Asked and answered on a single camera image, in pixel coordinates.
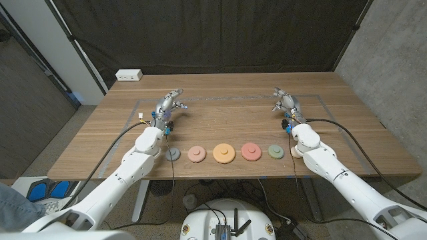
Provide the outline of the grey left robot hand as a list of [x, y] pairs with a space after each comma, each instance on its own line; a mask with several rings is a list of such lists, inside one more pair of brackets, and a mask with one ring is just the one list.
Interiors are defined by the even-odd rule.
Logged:
[[187, 109], [187, 106], [176, 98], [183, 93], [183, 89], [174, 89], [161, 98], [156, 105], [155, 111], [152, 113], [153, 120], [150, 125], [165, 130], [169, 119], [171, 118], [171, 112], [178, 108]]

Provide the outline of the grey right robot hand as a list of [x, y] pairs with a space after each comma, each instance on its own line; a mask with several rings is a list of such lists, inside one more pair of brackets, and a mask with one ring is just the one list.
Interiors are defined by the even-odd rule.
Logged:
[[274, 87], [274, 96], [279, 97], [280, 100], [274, 105], [272, 111], [283, 111], [285, 118], [292, 122], [292, 125], [306, 123], [299, 101], [295, 97], [278, 87]]

